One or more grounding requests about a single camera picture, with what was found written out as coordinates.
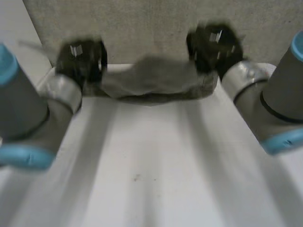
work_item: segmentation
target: white surface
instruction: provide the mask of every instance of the white surface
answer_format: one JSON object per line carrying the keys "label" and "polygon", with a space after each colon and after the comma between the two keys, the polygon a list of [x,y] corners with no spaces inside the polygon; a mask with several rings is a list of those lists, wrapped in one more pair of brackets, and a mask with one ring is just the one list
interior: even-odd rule
{"label": "white surface", "polygon": [[17,57],[19,64],[35,85],[51,68],[46,56],[18,42],[41,46],[40,39],[22,0],[0,1],[0,43]]}
{"label": "white surface", "polygon": [[84,98],[47,173],[0,172],[0,227],[300,227],[302,163],[268,156],[220,84],[152,107]]}

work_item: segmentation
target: crumpled cloth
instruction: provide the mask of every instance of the crumpled cloth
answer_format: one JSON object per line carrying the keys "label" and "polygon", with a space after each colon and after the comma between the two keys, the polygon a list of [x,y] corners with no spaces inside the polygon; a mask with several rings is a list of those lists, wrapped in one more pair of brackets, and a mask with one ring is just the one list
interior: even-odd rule
{"label": "crumpled cloth", "polygon": [[165,103],[211,95],[218,76],[197,73],[193,61],[148,56],[125,71],[108,71],[98,85],[86,84],[85,96],[109,96],[127,102]]}

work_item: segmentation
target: silver metal joint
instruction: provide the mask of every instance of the silver metal joint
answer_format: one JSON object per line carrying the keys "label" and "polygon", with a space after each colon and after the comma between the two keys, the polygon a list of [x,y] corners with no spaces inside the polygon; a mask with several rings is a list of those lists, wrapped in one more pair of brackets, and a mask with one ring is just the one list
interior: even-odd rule
{"label": "silver metal joint", "polygon": [[73,114],[78,110],[82,99],[80,87],[72,79],[62,74],[48,78],[40,89],[40,95],[68,105]]}
{"label": "silver metal joint", "polygon": [[269,75],[250,61],[240,61],[232,66],[224,75],[221,85],[234,100],[247,86],[262,80],[268,80]]}

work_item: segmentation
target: blue cap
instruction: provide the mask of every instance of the blue cap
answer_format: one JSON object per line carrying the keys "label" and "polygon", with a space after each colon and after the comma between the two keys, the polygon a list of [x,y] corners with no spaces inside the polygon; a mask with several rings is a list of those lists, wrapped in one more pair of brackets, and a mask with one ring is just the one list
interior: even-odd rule
{"label": "blue cap", "polygon": [[271,155],[303,145],[303,128],[280,133],[261,142],[263,149]]}
{"label": "blue cap", "polygon": [[303,61],[303,31],[298,32],[292,41],[291,50],[293,55],[299,60]]}
{"label": "blue cap", "polygon": [[48,169],[56,155],[48,150],[19,144],[4,144],[0,147],[0,164],[28,168]]}
{"label": "blue cap", "polygon": [[10,82],[18,71],[16,57],[9,52],[4,44],[0,43],[0,85]]}

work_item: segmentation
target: gray wall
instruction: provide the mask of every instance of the gray wall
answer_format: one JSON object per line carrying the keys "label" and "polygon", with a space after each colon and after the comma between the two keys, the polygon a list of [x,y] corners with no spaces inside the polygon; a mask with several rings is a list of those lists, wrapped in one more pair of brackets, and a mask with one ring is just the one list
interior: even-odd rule
{"label": "gray wall", "polygon": [[198,21],[229,19],[246,35],[245,53],[277,64],[303,29],[302,0],[24,0],[45,47],[75,36],[102,36],[110,63],[148,53],[187,57],[187,31]]}

